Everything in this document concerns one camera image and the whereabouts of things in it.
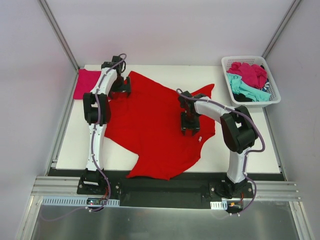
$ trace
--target gray wall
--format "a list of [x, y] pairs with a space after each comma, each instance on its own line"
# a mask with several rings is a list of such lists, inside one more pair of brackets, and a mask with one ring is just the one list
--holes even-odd
[[261, 55], [292, 0], [47, 0], [79, 65], [221, 65]]
[[0, 3], [0, 239], [16, 237], [75, 71], [36, 0]]
[[320, 239], [320, 1], [305, 0], [267, 58], [281, 102], [267, 108], [285, 173]]

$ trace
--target laundry basket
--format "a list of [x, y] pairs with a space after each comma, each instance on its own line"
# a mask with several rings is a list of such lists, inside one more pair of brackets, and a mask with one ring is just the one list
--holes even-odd
[[[262, 65], [264, 67], [264, 69], [266, 70], [267, 78], [269, 79], [269, 88], [267, 90], [267, 93], [271, 94], [269, 101], [239, 102], [235, 100], [229, 84], [229, 79], [227, 76], [227, 71], [229, 70], [232, 63], [234, 62], [247, 63], [250, 65], [257, 64], [259, 66]], [[232, 106], [238, 107], [240, 105], [244, 105], [248, 108], [264, 108], [270, 104], [277, 104], [280, 102], [281, 97], [280, 97], [280, 93], [278, 91], [277, 85], [275, 83], [274, 78], [272, 77], [272, 74], [266, 63], [266, 60], [263, 57], [261, 56], [225, 56], [222, 58], [221, 63], [222, 63], [226, 85], [228, 86]]]

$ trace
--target metal corner post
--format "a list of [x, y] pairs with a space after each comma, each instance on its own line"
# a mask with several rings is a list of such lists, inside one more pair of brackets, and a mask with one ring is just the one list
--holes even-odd
[[270, 42], [268, 43], [266, 49], [264, 50], [262, 57], [266, 59], [271, 52], [271, 50], [274, 48], [276, 42], [278, 41], [279, 37], [283, 33], [284, 29], [288, 25], [289, 21], [291, 20], [294, 13], [297, 11], [298, 7], [300, 6], [301, 2], [303, 0], [293, 0], [292, 4], [290, 5], [289, 9], [285, 13], [283, 19], [281, 20], [278, 28], [276, 29], [275, 33], [273, 34]]
[[68, 43], [67, 43], [67, 40], [66, 38], [64, 37], [58, 23], [57, 23], [57, 20], [53, 14], [53, 12], [51, 11], [48, 3], [46, 0], [37, 0], [40, 7], [42, 8], [46, 18], [48, 19], [56, 37], [58, 38], [58, 41], [60, 42], [65, 54], [67, 55], [67, 57], [69, 58], [72, 66], [74, 67], [74, 69], [76, 71], [78, 71], [78, 69], [80, 69], [76, 59], [75, 59], [75, 56], [73, 55]]

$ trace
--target purple cable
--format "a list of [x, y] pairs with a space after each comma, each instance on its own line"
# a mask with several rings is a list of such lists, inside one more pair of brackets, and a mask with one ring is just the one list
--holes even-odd
[[[105, 74], [102, 76], [102, 79], [100, 80], [99, 84], [98, 84], [98, 88], [100, 88], [102, 82], [104, 81], [106, 75], [112, 70], [114, 69], [116, 66], [120, 65], [121, 63], [123, 63], [125, 61], [125, 59], [127, 58], [127, 55], [125, 53], [121, 53], [120, 55], [118, 55], [119, 57], [121, 56], [124, 56], [123, 59], [119, 62], [117, 62], [115, 65], [113, 65], [112, 67], [110, 67], [106, 72]], [[92, 138], [91, 138], [91, 153], [92, 153], [92, 160], [93, 160], [93, 163], [96, 167], [96, 169], [98, 169], [98, 171], [101, 173], [101, 175], [103, 176], [103, 178], [105, 179], [107, 185], [108, 185], [108, 197], [106, 198], [106, 201], [100, 206], [98, 207], [97, 209], [91, 209], [92, 212], [98, 212], [100, 211], [101, 209], [103, 209], [105, 207], [105, 205], [107, 204], [109, 198], [110, 198], [110, 195], [111, 195], [111, 187], [110, 187], [110, 183], [109, 183], [109, 180], [107, 178], [107, 176], [105, 175], [105, 173], [100, 169], [100, 167], [98, 166], [97, 164], [97, 161], [95, 159], [95, 154], [94, 154], [94, 139], [95, 139], [95, 134], [96, 134], [96, 126], [97, 124], [100, 123], [100, 119], [101, 119], [101, 107], [100, 107], [100, 102], [99, 102], [99, 98], [98, 98], [98, 91], [99, 89], [96, 90], [96, 92], [94, 93], [94, 96], [95, 96], [95, 100], [96, 100], [96, 103], [98, 105], [98, 120], [97, 122], [94, 124], [94, 127], [93, 127], [93, 133], [92, 133]], [[86, 209], [87, 207], [85, 206], [81, 206], [81, 207], [77, 207], [75, 209], [73, 209], [72, 211], [66, 213], [65, 215], [62, 215], [62, 216], [59, 216], [57, 218], [53, 218], [53, 219], [46, 219], [42, 216], [42, 210], [40, 211], [39, 213], [39, 217], [43, 220], [43, 221], [46, 221], [46, 222], [54, 222], [54, 221], [57, 221], [57, 220], [60, 220], [60, 219], [63, 219], [67, 216], [69, 216], [70, 214], [80, 210], [80, 209]]]
[[180, 88], [178, 88], [176, 90], [176, 93], [179, 94], [179, 96], [185, 98], [185, 99], [188, 99], [190, 101], [200, 101], [200, 102], [207, 102], [207, 103], [211, 103], [211, 104], [214, 104], [214, 105], [217, 105], [218, 107], [220, 108], [223, 108], [225, 110], [228, 110], [232, 113], [235, 113], [237, 115], [240, 115], [242, 117], [244, 117], [253, 127], [254, 131], [256, 132], [256, 134], [258, 135], [260, 141], [261, 141], [261, 144], [262, 144], [262, 148], [259, 149], [259, 150], [248, 150], [245, 154], [244, 154], [244, 163], [243, 163], [243, 169], [242, 169], [242, 173], [244, 175], [244, 177], [253, 183], [254, 185], [254, 194], [253, 194], [253, 197], [252, 197], [252, 200], [249, 202], [249, 204], [241, 211], [241, 213], [246, 210], [255, 200], [256, 198], [256, 195], [257, 195], [257, 184], [255, 183], [255, 181], [253, 181], [251, 178], [249, 178], [245, 172], [246, 172], [246, 168], [247, 168], [247, 162], [248, 162], [248, 154], [249, 153], [262, 153], [265, 149], [266, 149], [266, 144], [265, 144], [265, 141], [264, 141], [264, 138], [262, 137], [260, 131], [258, 130], [257, 126], [255, 125], [255, 123], [252, 121], [252, 119], [250, 117], [248, 117], [247, 115], [245, 115], [244, 113], [242, 112], [239, 112], [239, 111], [236, 111], [232, 108], [229, 108], [227, 106], [224, 106], [223, 104], [219, 103], [219, 102], [216, 102], [216, 101], [213, 101], [213, 100], [206, 100], [206, 99], [199, 99], [199, 98], [192, 98], [192, 97], [188, 97], [188, 96], [185, 96], [182, 94], [182, 90]]

